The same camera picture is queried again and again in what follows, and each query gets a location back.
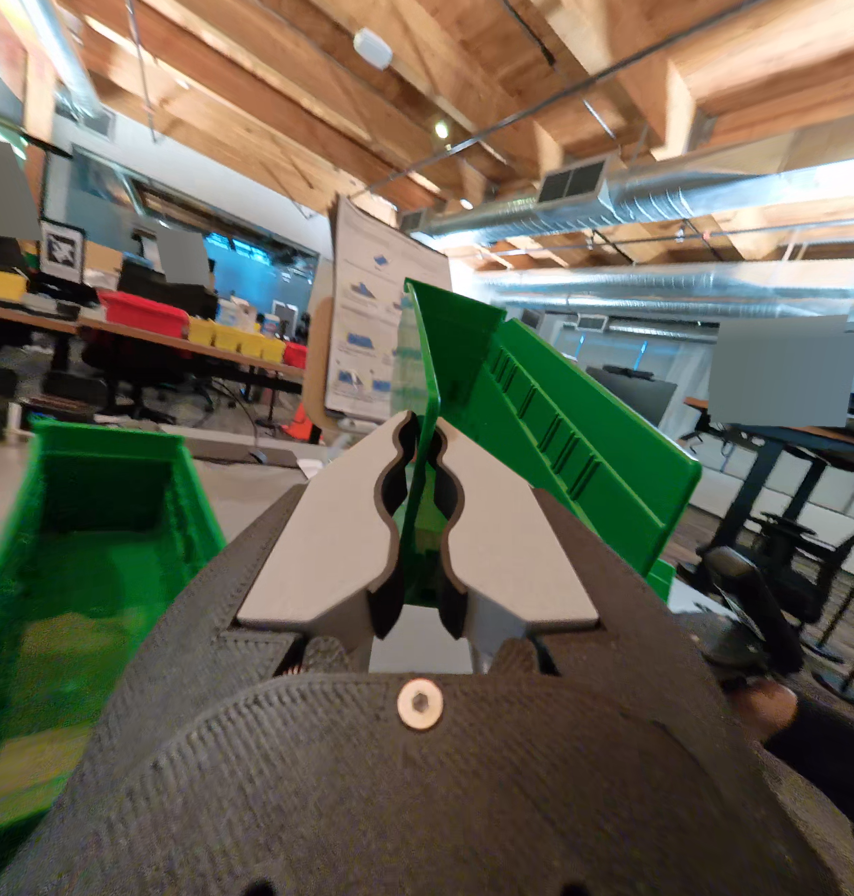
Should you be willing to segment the green plastic storage bin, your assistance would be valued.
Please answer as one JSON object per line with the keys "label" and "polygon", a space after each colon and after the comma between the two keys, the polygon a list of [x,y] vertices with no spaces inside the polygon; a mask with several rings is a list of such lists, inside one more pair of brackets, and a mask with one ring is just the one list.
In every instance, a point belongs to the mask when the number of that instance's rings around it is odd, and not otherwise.
{"label": "green plastic storage bin", "polygon": [[429,450],[444,419],[549,492],[668,602],[675,570],[662,554],[700,463],[502,309],[411,279],[401,303],[392,405],[420,426],[404,545],[414,550],[414,502],[433,494]]}
{"label": "green plastic storage bin", "polygon": [[224,545],[180,436],[35,423],[0,528],[0,871],[140,644]]}

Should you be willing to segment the wooden desk with black legs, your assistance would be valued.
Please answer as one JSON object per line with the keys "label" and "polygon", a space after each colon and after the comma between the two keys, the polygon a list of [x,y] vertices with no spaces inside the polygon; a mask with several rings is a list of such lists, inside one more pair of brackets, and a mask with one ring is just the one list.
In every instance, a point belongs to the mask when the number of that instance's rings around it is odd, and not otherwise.
{"label": "wooden desk with black legs", "polygon": [[805,454],[812,458],[811,467],[802,480],[802,485],[788,505],[785,517],[797,521],[800,512],[812,496],[828,458],[822,454],[838,454],[841,460],[854,461],[854,434],[842,429],[828,427],[721,427],[713,424],[706,399],[688,397],[683,404],[700,413],[699,419],[688,434],[692,439],[697,435],[709,434],[752,451],[755,460],[735,498],[729,505],[722,521],[709,543],[697,547],[697,555],[704,556],[714,547],[735,546],[745,523],[749,520],[755,502],[783,453]]}

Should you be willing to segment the large red plastic bin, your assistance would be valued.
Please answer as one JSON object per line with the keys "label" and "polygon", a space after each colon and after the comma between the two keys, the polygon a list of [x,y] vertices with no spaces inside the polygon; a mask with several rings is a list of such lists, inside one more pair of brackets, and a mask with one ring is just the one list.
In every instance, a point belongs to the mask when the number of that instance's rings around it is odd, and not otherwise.
{"label": "large red plastic bin", "polygon": [[97,330],[186,342],[189,316],[182,309],[118,290],[97,290],[104,319]]}

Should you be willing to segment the row of yellow bins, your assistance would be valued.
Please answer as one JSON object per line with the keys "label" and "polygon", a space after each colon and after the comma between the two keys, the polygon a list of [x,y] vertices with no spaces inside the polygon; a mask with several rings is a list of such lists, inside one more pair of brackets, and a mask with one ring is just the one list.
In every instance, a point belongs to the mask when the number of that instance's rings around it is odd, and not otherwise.
{"label": "row of yellow bins", "polygon": [[197,317],[189,318],[187,339],[198,346],[275,363],[282,363],[286,352],[286,343],[272,335],[265,335],[257,330],[241,330]]}

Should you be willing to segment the large silver air duct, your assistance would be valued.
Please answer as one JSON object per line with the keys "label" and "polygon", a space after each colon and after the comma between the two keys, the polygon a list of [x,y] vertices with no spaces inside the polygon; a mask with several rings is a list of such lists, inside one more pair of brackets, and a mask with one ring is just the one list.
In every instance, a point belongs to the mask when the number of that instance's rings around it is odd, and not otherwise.
{"label": "large silver air duct", "polygon": [[721,211],[854,196],[854,159],[772,173],[720,167],[645,166],[598,178],[593,191],[522,196],[473,210],[407,214],[400,229],[435,245],[490,244],[511,237],[551,236],[630,224],[699,218]]}

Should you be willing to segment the person's right hand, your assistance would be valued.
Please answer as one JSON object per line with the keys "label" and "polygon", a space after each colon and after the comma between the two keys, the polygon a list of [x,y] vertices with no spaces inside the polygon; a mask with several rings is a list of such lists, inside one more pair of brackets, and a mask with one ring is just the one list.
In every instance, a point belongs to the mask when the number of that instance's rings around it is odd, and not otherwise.
{"label": "person's right hand", "polygon": [[769,678],[752,681],[727,697],[747,736],[761,744],[788,729],[799,709],[798,695]]}

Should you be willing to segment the long wooden table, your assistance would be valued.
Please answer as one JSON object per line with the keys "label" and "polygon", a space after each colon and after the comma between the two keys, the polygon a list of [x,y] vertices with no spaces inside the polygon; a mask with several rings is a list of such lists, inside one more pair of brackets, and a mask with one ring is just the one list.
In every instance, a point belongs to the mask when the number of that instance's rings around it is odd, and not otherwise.
{"label": "long wooden table", "polygon": [[[107,333],[114,339],[133,341],[138,344],[157,345],[172,352],[175,358],[170,361],[176,369],[180,368],[184,375],[206,380],[212,384],[215,380],[233,382],[244,385],[248,391],[252,387],[260,387],[271,391],[272,398],[267,420],[260,421],[266,428],[274,429],[273,420],[274,396],[276,393],[287,393],[301,396],[304,371],[298,367],[267,360],[261,357],[244,355],[236,350],[223,350],[206,344],[189,342],[186,339],[170,337],[161,333],[139,328],[128,327],[120,323],[99,320],[94,317],[80,316],[75,321],[68,321],[47,313],[36,314],[34,310],[22,305],[0,302],[0,320],[14,322],[33,330],[53,333],[55,351],[52,370],[68,370],[70,363],[70,339],[81,338],[84,342],[93,341],[97,333]],[[153,411],[143,403],[143,389],[138,385],[134,374],[109,374],[105,377],[107,386],[107,404],[102,413],[111,416],[128,416],[132,420],[148,420],[157,424],[177,426],[175,418]],[[127,404],[117,401],[117,383],[132,384],[132,402]]]}

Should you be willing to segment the white instruction poster board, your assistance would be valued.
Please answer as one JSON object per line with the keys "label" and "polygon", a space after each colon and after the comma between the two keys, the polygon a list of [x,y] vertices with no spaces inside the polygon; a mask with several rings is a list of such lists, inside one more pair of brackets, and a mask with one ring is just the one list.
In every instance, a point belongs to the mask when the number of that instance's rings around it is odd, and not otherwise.
{"label": "white instruction poster board", "polygon": [[406,280],[450,290],[449,261],[345,196],[331,224],[334,304],[325,409],[381,423],[390,415]]}

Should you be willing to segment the black ceiling vent grille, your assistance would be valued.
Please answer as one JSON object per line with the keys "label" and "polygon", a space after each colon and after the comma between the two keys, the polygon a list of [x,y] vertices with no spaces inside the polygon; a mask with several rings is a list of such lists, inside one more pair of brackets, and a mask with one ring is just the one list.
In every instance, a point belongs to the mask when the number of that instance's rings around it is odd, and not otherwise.
{"label": "black ceiling vent grille", "polygon": [[609,163],[610,157],[604,155],[548,172],[539,187],[536,203],[545,205],[597,196]]}

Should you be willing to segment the thin silver air duct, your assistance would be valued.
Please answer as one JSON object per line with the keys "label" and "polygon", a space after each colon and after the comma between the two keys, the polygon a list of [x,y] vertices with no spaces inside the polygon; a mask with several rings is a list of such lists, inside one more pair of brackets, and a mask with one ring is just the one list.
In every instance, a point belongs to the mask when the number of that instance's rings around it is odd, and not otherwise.
{"label": "thin silver air duct", "polygon": [[854,320],[854,260],[682,263],[634,267],[558,268],[477,273],[471,288],[481,299],[533,302],[540,307],[620,307],[642,312],[687,303],[738,303],[748,316],[847,315]]}

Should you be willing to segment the white ceiling sensor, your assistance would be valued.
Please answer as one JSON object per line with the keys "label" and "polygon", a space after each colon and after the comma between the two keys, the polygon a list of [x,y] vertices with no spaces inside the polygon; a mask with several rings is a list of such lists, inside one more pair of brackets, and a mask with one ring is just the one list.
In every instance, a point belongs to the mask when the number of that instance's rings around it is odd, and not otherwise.
{"label": "white ceiling sensor", "polygon": [[390,45],[369,28],[359,28],[354,33],[353,46],[358,56],[379,71],[386,71],[393,62]]}

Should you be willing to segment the black and white marker sign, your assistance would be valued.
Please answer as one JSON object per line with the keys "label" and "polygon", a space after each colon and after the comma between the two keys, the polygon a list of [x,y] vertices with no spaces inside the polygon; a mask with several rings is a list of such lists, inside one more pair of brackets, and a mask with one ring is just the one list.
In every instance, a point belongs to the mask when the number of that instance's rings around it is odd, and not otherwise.
{"label": "black and white marker sign", "polygon": [[39,271],[74,284],[82,284],[85,270],[85,230],[50,218],[39,219]]}

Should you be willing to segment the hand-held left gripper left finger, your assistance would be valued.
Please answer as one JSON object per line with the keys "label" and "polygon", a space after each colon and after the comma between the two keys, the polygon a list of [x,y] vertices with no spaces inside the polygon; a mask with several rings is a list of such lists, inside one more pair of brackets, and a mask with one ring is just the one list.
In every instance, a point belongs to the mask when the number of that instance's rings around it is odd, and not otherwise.
{"label": "hand-held left gripper left finger", "polygon": [[246,594],[244,627],[331,637],[370,663],[374,638],[399,620],[405,585],[399,526],[406,467],[420,435],[411,410],[394,415],[304,487]]}

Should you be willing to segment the black monitor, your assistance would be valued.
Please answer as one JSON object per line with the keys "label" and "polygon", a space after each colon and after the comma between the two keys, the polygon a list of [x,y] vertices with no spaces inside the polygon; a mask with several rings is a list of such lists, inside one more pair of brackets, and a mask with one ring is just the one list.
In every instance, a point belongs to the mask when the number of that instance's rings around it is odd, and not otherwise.
{"label": "black monitor", "polygon": [[627,367],[589,365],[586,373],[654,427],[661,425],[677,391],[675,383]]}

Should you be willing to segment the person's right forearm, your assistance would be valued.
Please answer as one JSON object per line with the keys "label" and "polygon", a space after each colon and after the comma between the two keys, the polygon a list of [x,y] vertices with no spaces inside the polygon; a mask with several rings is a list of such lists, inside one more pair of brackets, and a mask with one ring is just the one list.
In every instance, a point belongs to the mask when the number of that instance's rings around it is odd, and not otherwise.
{"label": "person's right forearm", "polygon": [[765,748],[810,781],[854,827],[854,720],[799,696],[791,722]]}

